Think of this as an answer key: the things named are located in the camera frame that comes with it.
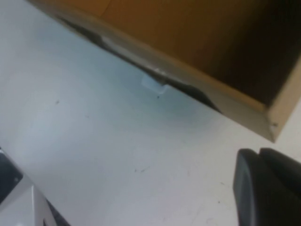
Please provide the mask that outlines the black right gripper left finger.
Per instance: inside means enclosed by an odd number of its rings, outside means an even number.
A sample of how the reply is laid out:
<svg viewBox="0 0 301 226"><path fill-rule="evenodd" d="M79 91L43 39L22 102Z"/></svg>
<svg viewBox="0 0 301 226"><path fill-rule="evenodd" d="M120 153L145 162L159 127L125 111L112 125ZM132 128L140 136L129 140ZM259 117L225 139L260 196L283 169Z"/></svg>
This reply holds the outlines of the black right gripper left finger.
<svg viewBox="0 0 301 226"><path fill-rule="evenodd" d="M237 153L233 193L240 226L262 226L265 223L261 213L261 183L265 165L258 154L251 149Z"/></svg>

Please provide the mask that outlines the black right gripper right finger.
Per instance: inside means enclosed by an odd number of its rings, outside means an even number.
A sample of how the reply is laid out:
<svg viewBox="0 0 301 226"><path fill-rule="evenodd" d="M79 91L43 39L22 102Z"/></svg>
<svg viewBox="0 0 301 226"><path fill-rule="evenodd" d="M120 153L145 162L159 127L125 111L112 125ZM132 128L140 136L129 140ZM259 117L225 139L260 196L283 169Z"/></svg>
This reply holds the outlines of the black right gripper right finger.
<svg viewBox="0 0 301 226"><path fill-rule="evenodd" d="M271 173L265 186L268 199L260 211L259 226L301 224L301 163L271 148L259 152Z"/></svg>

